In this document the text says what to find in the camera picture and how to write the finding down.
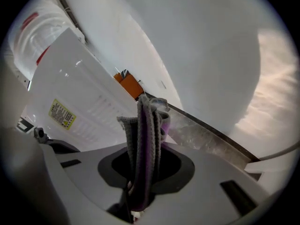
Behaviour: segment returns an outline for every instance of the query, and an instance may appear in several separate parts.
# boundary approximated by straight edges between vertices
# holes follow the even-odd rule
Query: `white plastic panel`
[[[54,139],[80,150],[93,150],[126,141],[117,116],[136,116],[136,102],[66,30],[49,48],[34,74],[28,117]],[[48,115],[59,101],[76,116],[69,130]]]

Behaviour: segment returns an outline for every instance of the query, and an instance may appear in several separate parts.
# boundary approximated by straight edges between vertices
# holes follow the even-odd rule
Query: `yellow warning label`
[[[72,114],[56,99],[52,103],[52,106],[49,111],[49,116],[52,117],[58,124],[60,124],[66,130],[70,129],[74,120],[76,119],[76,116]]]

